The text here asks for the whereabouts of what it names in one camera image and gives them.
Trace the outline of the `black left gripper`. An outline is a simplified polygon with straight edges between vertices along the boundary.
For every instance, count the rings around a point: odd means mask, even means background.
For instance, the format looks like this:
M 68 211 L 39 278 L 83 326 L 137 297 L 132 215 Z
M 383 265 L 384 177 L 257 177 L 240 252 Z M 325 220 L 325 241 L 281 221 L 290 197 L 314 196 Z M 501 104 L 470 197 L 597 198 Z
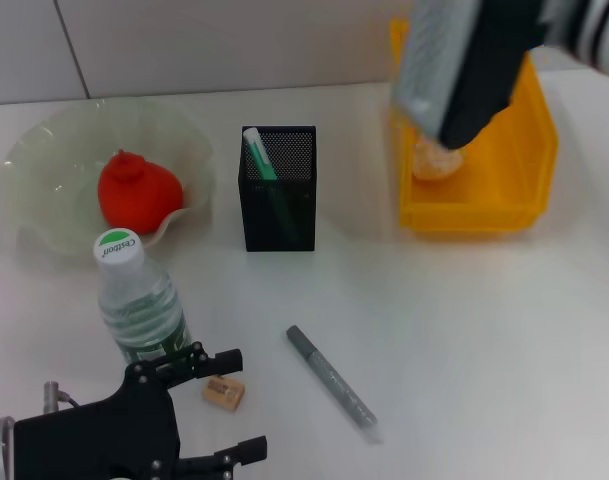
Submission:
M 110 397 L 20 420 L 16 479 L 169 479 L 180 438 L 167 388 L 243 370 L 239 349 L 209 357 L 200 342 L 126 368 Z

